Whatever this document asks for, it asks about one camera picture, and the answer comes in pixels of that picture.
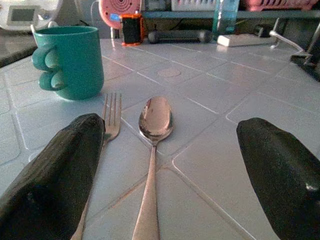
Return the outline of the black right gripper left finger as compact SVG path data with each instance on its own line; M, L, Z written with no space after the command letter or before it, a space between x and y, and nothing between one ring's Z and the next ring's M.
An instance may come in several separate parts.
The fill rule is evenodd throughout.
M29 162L0 197L3 240L69 240L89 197L105 126L95 113L75 118Z

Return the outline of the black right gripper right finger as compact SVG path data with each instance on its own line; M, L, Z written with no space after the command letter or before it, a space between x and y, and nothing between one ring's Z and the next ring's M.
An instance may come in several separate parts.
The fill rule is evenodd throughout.
M253 190L281 240L320 238L320 161L293 134L265 119L236 128Z

